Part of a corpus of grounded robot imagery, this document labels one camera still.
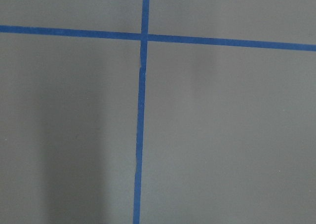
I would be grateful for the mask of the long blue tape strip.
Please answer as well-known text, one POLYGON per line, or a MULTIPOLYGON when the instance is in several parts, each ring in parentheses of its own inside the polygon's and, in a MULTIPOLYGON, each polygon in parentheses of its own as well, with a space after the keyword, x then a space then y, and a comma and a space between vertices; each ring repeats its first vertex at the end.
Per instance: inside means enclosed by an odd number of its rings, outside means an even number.
POLYGON ((144 138, 144 116, 146 96, 146 70, 148 53, 150 0, 142 0, 141 36, 140 36, 140 68, 138 83, 138 107, 137 107, 137 130, 136 130, 136 167, 134 176, 134 201, 133 223, 140 223, 141 212, 141 188, 142 188, 142 159, 144 138))

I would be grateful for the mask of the crossing blue tape strip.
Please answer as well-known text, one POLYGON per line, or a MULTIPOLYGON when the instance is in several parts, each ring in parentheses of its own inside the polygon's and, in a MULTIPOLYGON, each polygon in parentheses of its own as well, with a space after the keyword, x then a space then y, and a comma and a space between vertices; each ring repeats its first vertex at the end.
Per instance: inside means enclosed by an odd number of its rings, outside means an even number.
POLYGON ((106 38, 106 39, 122 39, 122 40, 137 40, 137 41, 147 40, 147 41, 154 41, 154 42, 221 45, 221 46, 282 49, 282 50, 296 50, 296 51, 310 51, 310 52, 315 52, 316 50, 316 46, 314 44, 226 39, 226 38, 208 38, 208 37, 169 36, 169 35, 154 35, 154 34, 145 35, 145 34, 139 34, 139 33, 122 33, 122 32, 8 26, 8 25, 1 25, 0 32, 12 33, 12 34, 45 35, 45 36, 106 38))

